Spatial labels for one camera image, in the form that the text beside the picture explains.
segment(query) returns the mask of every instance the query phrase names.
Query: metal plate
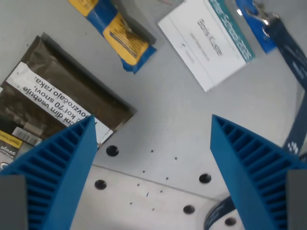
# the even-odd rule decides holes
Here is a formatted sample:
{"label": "metal plate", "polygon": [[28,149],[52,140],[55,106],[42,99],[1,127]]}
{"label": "metal plate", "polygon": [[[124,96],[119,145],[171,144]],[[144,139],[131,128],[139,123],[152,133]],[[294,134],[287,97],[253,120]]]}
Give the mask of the metal plate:
{"label": "metal plate", "polygon": [[[97,190],[96,180],[104,180],[106,188]],[[202,230],[215,204],[216,201],[93,166],[71,230]],[[195,212],[185,214],[186,205],[193,205]],[[234,226],[225,225],[228,217],[236,219]],[[223,229],[243,229],[236,211],[210,228]]]}
{"label": "metal plate", "polygon": [[[110,45],[67,1],[0,0],[0,52],[6,52],[1,55],[1,80],[24,54],[26,44],[46,32],[138,111],[98,152],[94,164],[203,197],[224,198],[228,191],[209,148],[211,115],[281,145],[295,116],[300,91],[295,78],[275,50],[205,93],[156,25],[172,7],[154,0],[122,3],[126,13],[157,39],[158,52],[137,75],[123,70]],[[305,51],[306,4],[266,2]],[[118,156],[106,155],[109,145],[118,147]],[[202,173],[212,176],[209,184],[199,182]]]}

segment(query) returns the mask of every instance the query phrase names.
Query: yellow label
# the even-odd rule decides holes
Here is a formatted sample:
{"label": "yellow label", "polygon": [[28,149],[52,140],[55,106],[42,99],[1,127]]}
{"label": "yellow label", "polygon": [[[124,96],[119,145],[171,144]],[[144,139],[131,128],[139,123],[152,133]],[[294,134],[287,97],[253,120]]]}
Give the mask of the yellow label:
{"label": "yellow label", "polygon": [[148,43],[129,28],[120,13],[104,30],[105,39],[129,65],[136,65],[148,48]]}
{"label": "yellow label", "polygon": [[87,16],[98,3],[98,0],[68,0],[83,16]]}
{"label": "yellow label", "polygon": [[0,130],[0,140],[3,140],[4,142],[14,146],[15,148],[20,148],[22,145],[22,141],[11,136],[10,134],[7,134]]}

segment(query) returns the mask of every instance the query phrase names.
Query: metal clip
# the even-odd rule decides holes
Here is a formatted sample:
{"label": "metal clip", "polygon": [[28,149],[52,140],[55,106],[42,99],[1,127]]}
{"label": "metal clip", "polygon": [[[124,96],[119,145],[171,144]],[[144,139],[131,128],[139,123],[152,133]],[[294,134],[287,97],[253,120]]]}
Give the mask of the metal clip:
{"label": "metal clip", "polygon": [[[274,21],[274,20],[276,20],[276,19],[279,18],[279,16],[278,16],[277,14],[275,14],[275,13],[266,13],[266,12],[263,10],[263,6],[261,6],[261,5],[257,4],[257,3],[254,3],[254,2],[253,2],[253,4],[254,4],[254,6],[255,6],[255,8],[256,8],[256,10],[257,10],[257,14],[254,14],[254,13],[253,13],[249,8],[247,8],[247,7],[245,7],[245,11],[246,11],[246,13],[248,14],[249,17],[252,17],[252,18],[254,18],[254,19],[258,20],[258,21],[261,21],[261,22],[264,24],[264,26],[266,26],[266,27],[267,27],[267,26],[270,26],[270,24],[271,24],[272,21]],[[265,34],[267,37],[270,37],[270,36],[268,35],[268,33],[265,32],[265,28],[264,28],[264,27],[262,28],[262,30],[263,30],[264,34]]]}

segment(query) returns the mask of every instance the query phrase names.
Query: blue 3d-printed part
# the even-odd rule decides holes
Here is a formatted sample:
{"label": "blue 3d-printed part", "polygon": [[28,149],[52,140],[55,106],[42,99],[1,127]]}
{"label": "blue 3d-printed part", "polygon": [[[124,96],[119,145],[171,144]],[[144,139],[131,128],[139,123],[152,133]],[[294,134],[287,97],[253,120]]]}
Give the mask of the blue 3d-printed part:
{"label": "blue 3d-printed part", "polygon": [[30,230],[70,229],[96,152],[91,116],[43,141],[0,172],[0,176],[25,176]]}
{"label": "blue 3d-printed part", "polygon": [[213,115],[211,151],[246,230],[286,230],[286,173],[307,169],[267,139]]}

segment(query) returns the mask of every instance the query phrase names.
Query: barcode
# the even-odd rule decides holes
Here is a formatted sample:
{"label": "barcode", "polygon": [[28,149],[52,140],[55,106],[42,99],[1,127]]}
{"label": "barcode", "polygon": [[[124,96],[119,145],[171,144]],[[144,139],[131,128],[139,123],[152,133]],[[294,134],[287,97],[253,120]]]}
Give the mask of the barcode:
{"label": "barcode", "polygon": [[17,138],[28,142],[29,144],[36,146],[38,145],[40,142],[42,142],[41,138],[38,138],[37,136],[29,133],[28,131],[23,130],[22,128],[16,127],[16,129],[13,131],[12,133],[14,136],[16,136]]}

